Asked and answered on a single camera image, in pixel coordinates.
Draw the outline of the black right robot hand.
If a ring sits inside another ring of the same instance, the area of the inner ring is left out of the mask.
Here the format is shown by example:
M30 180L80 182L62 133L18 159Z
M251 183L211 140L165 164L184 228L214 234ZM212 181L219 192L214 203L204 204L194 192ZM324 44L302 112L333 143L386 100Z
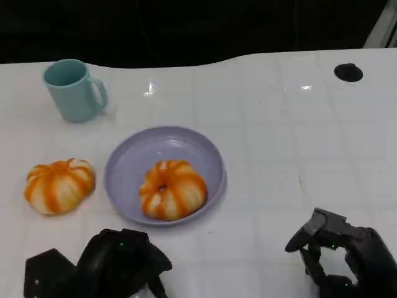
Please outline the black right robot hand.
M345 261L357 283L324 272L319 261L322 247L345 249ZM396 261L373 228L352 226L342 215L315 208L285 250L300 252L305 273L317 285L320 297L396 297Z

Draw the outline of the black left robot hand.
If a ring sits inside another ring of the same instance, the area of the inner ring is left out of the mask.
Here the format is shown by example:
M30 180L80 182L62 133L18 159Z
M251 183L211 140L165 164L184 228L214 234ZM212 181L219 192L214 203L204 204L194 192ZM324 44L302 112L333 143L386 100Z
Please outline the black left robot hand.
M159 276L171 269L147 233L104 229L85 247L74 281L78 297L131 297L145 286L155 297L167 297Z

